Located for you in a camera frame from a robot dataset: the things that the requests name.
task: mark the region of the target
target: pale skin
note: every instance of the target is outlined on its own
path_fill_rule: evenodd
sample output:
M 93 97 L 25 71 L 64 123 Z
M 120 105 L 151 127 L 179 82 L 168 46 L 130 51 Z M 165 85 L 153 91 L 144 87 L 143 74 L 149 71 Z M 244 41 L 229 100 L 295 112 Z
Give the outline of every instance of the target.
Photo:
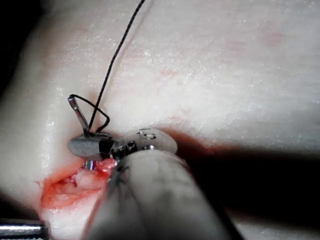
M 0 190 L 10 199 L 39 211 L 37 183 L 81 161 L 67 149 L 82 133 L 67 97 L 97 100 L 137 4 L 46 6 L 1 99 Z M 319 29 L 317 1 L 147 0 L 100 104 L 111 118 L 105 130 L 161 128 L 210 154 L 236 146 L 319 155 Z M 89 120 L 92 109 L 81 108 Z M 93 129 L 103 121 L 98 114 Z M 81 211 L 88 215 L 90 207 Z M 83 224 L 70 226 L 70 239 Z M 315 239 L 239 226 L 248 239 Z

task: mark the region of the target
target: blood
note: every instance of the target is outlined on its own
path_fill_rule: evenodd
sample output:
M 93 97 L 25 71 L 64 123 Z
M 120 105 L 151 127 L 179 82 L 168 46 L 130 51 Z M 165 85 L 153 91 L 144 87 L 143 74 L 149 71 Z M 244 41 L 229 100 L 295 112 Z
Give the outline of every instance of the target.
M 41 207 L 59 209 L 101 191 L 111 174 L 115 161 L 111 158 L 97 162 L 93 170 L 73 163 L 58 169 L 43 181 Z

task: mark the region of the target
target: incision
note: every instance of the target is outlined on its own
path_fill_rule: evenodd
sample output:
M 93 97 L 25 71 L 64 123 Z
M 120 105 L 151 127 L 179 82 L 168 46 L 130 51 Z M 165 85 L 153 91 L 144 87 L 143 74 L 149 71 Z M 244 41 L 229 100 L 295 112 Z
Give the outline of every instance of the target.
M 95 162 L 93 170 L 73 165 L 60 169 L 43 182 L 41 207 L 63 208 L 103 189 L 111 174 L 115 161 L 107 158 Z

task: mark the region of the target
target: skin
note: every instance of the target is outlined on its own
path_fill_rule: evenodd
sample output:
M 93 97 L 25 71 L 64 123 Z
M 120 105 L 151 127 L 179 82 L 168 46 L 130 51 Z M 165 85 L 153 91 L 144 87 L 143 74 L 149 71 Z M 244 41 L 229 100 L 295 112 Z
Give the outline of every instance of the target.
M 82 133 L 67 97 L 96 102 L 136 5 L 45 4 L 1 99 L 0 190 L 10 200 L 41 211 L 44 179 L 81 163 L 67 149 Z M 319 29 L 320 5 L 311 0 L 146 1 L 102 97 L 111 118 L 105 130 L 161 128 L 206 154 L 223 146 L 320 156 Z M 92 109 L 80 106 L 89 120 Z M 103 121 L 97 115 L 92 129 Z M 70 226 L 71 239 L 83 224 Z M 280 227 L 238 226 L 248 239 L 284 239 Z

